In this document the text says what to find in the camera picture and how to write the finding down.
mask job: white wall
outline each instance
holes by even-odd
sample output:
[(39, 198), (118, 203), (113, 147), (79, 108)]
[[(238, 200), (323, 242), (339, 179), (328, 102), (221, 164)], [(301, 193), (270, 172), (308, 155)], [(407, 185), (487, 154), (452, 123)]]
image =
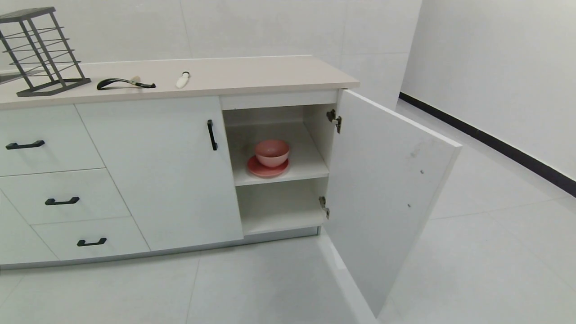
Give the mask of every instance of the white wall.
[(576, 180), (576, 1), (424, 1), (402, 91)]
[(393, 108), (421, 1), (3, 0), (0, 13), (56, 7), (83, 62), (313, 54)]

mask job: door handle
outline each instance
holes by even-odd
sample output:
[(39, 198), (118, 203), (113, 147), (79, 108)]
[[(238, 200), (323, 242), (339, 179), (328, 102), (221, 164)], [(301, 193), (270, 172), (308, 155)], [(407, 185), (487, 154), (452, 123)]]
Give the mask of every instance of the door handle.
[(212, 131), (212, 119), (208, 119), (208, 131), (210, 132), (210, 141), (212, 141), (212, 150), (218, 149), (218, 143), (214, 140), (214, 132)]
[(77, 246), (92, 246), (92, 245), (102, 245), (106, 243), (106, 238), (101, 238), (98, 242), (95, 243), (86, 243), (85, 240), (79, 240), (78, 243), (76, 243)]
[(44, 144), (46, 144), (46, 142), (44, 142), (42, 140), (36, 141), (32, 144), (24, 144), (24, 145), (18, 145), (18, 143), (14, 142), (14, 143), (10, 143), (10, 144), (6, 145), (6, 149), (7, 150), (17, 150), (17, 149), (39, 148)]
[(72, 197), (68, 201), (56, 201), (56, 199), (50, 198), (44, 202), (46, 206), (54, 206), (54, 205), (74, 205), (80, 200), (80, 197)]

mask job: metal hinge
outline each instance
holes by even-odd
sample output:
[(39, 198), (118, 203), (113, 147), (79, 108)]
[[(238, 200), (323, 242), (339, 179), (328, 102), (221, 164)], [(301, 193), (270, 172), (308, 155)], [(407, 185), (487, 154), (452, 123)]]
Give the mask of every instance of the metal hinge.
[(328, 111), (326, 117), (328, 117), (328, 120), (330, 120), (331, 123), (336, 125), (336, 131), (340, 134), (340, 129), (342, 128), (342, 117), (336, 117), (336, 111), (334, 109)]
[(320, 196), (318, 200), (320, 201), (320, 207), (326, 212), (326, 219), (330, 219), (330, 208), (326, 208), (326, 197)]

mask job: plate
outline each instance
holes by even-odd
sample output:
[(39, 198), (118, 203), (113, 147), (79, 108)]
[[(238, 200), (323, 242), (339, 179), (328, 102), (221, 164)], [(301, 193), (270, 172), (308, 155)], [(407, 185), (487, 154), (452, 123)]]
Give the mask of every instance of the plate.
[(255, 155), (252, 156), (250, 160), (248, 160), (248, 170), (250, 171), (250, 173), (259, 176), (261, 178), (273, 178), (275, 176), (279, 176), (283, 174), (287, 168), (288, 168), (288, 160), (286, 160), (284, 163), (275, 168), (268, 168), (262, 165), (262, 163), (258, 161)]

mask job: countertop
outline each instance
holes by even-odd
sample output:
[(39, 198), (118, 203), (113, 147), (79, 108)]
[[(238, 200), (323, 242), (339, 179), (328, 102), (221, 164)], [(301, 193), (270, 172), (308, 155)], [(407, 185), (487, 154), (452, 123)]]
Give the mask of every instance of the countertop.
[[(53, 96), (18, 97), (27, 89), (24, 79), (0, 85), (0, 110), (56, 106), (61, 104), (106, 101), (164, 99), (175, 97), (242, 95), (355, 88), (358, 80), (310, 56), (263, 56), (251, 58), (179, 59), (167, 61), (133, 61), (81, 64), (90, 84)], [(183, 71), (190, 72), (188, 84), (176, 89), (176, 80)], [(73, 68), (64, 77), (77, 77)], [(106, 78), (131, 79), (140, 76), (142, 83), (155, 83), (154, 89), (141, 89), (125, 83), (125, 88), (98, 91), (96, 84)], [(48, 79), (32, 77), (35, 85)]]

